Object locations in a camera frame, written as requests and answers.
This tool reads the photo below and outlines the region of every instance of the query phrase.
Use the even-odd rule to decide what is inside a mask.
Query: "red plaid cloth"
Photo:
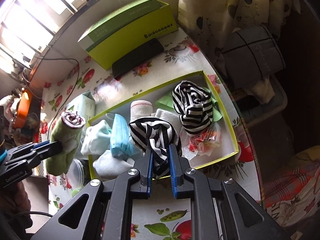
[[[308,163],[303,167],[282,174],[277,179],[264,184],[265,207],[268,208],[279,201],[294,198],[308,181],[314,177],[319,167],[320,161]]]

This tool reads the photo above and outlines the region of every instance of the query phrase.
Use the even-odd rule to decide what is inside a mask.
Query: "black and white striped sock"
[[[181,154],[181,141],[179,134],[173,126],[156,117],[141,117],[129,123],[130,134],[133,141],[144,152],[150,145],[153,151],[153,173],[158,179],[169,172],[167,149],[171,143],[177,147]]]
[[[173,106],[190,136],[195,136],[212,122],[211,93],[190,81],[182,81],[172,92]]]

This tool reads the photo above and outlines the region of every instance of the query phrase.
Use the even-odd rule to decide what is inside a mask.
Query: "window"
[[[0,25],[0,49],[19,61],[42,52],[87,0],[15,0]]]

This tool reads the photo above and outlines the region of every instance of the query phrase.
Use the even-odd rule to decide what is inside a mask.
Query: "plastic lid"
[[[78,159],[73,159],[66,174],[72,189],[81,189],[84,184],[84,170]]]

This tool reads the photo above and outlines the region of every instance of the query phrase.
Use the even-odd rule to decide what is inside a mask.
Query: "black cable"
[[[45,213],[45,212],[40,212],[40,211],[24,211],[24,212],[20,212],[20,213],[16,214],[14,217],[12,217],[12,218],[10,219],[10,221],[13,220],[13,219],[15,219],[15,218],[17,218],[17,217],[23,216],[23,215],[42,215],[42,216],[47,216],[47,217],[53,217],[53,215],[50,215],[50,214]]]
[[[77,81],[78,81],[78,79],[79,79],[79,73],[80,73],[80,64],[79,64],[79,61],[77,61],[75,58],[39,58],[39,57],[36,57],[36,56],[34,56],[34,57],[35,57],[35,58],[38,58],[38,59],[43,59],[43,60],[75,60],[75,61],[78,63],[78,65],[79,65],[78,77],[77,77],[77,79],[76,79],[76,83],[77,83]],[[73,91],[75,90],[75,88],[76,88],[76,83],[74,84],[73,89],[72,89],[71,93],[69,94],[69,96],[67,97],[67,99],[66,99],[66,100],[63,102],[63,104],[60,106],[60,108],[59,108],[59,110],[57,111],[57,114],[56,114],[56,116],[53,118],[53,120],[56,119],[56,117],[57,117],[58,113],[60,112],[61,108],[64,106],[64,104],[67,102],[67,100],[69,99],[69,97],[71,96],[71,94],[73,93]],[[51,128],[51,125],[52,125],[52,122],[51,122],[51,124],[50,124],[50,126],[49,126],[49,129],[48,129],[47,140],[49,140],[49,130],[50,130],[50,128]]]

